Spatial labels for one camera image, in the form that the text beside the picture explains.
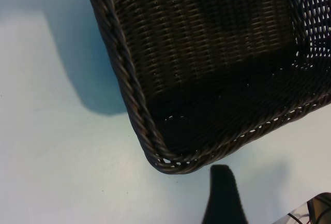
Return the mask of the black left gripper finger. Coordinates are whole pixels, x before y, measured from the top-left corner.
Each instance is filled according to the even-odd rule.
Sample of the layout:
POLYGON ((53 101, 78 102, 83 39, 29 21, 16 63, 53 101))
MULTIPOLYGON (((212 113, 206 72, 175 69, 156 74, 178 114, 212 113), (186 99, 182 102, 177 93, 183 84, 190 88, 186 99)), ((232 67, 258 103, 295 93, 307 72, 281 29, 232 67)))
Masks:
POLYGON ((226 165, 210 168, 210 194, 203 223, 247 223, 236 180, 226 165))

